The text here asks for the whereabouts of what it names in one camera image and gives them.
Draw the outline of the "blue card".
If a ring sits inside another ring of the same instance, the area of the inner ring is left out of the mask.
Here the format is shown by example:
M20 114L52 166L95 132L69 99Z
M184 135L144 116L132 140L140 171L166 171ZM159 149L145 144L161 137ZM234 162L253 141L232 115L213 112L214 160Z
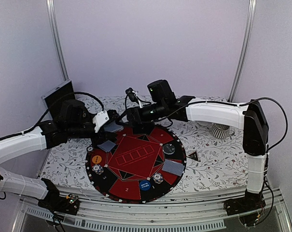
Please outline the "blue card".
M117 125L115 123L110 123L110 124L105 124L103 126L103 129L106 131L106 132L118 132L118 131L122 131L124 129L124 127L122 125Z

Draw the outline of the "dealt card seat five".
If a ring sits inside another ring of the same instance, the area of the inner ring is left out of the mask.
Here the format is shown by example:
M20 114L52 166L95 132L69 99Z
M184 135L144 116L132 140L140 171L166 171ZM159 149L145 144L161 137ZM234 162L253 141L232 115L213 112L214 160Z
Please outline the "dealt card seat five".
M116 144L110 140L107 140L99 145L97 145L98 148L102 149L105 152L110 152Z

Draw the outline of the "clear dealer button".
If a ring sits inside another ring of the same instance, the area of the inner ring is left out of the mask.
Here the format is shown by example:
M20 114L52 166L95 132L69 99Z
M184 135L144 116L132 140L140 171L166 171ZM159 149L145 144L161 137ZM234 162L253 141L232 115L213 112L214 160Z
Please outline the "clear dealer button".
M163 145L163 152L166 155L173 155L176 151L176 148L173 144L165 144Z

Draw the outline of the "dealt card seat ten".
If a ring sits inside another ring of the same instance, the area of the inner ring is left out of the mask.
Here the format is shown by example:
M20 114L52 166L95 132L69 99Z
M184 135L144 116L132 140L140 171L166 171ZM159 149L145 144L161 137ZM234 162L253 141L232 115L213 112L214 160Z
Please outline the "dealt card seat ten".
M172 160L165 160L162 171L174 174L176 176L182 176L185 166L182 163L175 162Z

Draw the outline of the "orange big blind button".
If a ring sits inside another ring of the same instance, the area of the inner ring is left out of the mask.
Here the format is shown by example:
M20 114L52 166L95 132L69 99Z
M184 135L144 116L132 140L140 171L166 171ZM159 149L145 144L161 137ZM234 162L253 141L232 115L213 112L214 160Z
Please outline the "orange big blind button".
M95 155L92 157L91 161L94 163L94 164L99 164L102 162L102 157L99 156L99 155Z

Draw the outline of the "blue white chip stack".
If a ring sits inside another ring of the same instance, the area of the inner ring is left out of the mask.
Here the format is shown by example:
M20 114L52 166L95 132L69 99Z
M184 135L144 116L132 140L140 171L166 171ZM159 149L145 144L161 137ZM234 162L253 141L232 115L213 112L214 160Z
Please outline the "blue white chip stack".
M156 184L161 184L164 181L163 175L161 173L154 173L152 178Z
M95 174L101 175L101 174L103 174L104 169L103 169L103 167L101 165L95 164L95 165L92 166L92 171Z

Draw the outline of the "blue small blind button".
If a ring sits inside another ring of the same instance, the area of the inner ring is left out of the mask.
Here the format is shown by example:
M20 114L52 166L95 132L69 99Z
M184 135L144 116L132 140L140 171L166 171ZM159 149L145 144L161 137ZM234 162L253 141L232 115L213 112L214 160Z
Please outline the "blue small blind button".
M139 182L139 188L142 191L148 191L151 188L151 183L148 180L142 180Z

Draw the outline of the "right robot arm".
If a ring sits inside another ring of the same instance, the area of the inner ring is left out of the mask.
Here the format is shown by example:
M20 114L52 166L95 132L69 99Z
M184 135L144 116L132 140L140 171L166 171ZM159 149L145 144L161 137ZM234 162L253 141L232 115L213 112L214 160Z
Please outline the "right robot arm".
M194 96L176 98L167 80L157 80L147 86L152 103L142 105L133 89L125 92L136 107L126 107L127 120L133 126L165 119L204 121L243 130L243 150L248 158L248 182L241 207L252 210L262 199L266 172L269 126L258 100L249 103L196 101Z

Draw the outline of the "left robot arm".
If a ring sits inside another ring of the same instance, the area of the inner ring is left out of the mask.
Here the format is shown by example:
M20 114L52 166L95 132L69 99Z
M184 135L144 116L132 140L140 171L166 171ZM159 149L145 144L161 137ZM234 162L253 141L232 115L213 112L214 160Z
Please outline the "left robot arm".
M34 127L0 138L0 165L21 155L50 149L71 138L91 139L92 146L110 140L103 126L118 117L116 110L90 113L78 100L63 101L57 117L39 121ZM43 200L53 210L63 206L57 187L49 179L33 179L0 168L0 192L11 192Z

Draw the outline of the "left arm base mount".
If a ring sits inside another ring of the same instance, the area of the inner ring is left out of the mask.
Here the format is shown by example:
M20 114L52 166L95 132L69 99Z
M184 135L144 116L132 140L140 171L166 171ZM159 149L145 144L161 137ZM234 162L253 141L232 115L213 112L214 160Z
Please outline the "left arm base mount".
M52 213L59 212L76 216L79 210L80 201L76 195L70 194L62 197L58 192L49 191L44 199L38 200L38 206L45 208Z

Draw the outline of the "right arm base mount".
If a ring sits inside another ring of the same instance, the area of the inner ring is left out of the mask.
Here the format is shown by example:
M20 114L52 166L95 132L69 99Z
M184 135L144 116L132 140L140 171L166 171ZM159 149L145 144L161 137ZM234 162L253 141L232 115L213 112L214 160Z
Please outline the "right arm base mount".
M223 202L223 207L228 216L257 210L265 206L266 203L261 192L255 194L245 191L243 197L232 198Z

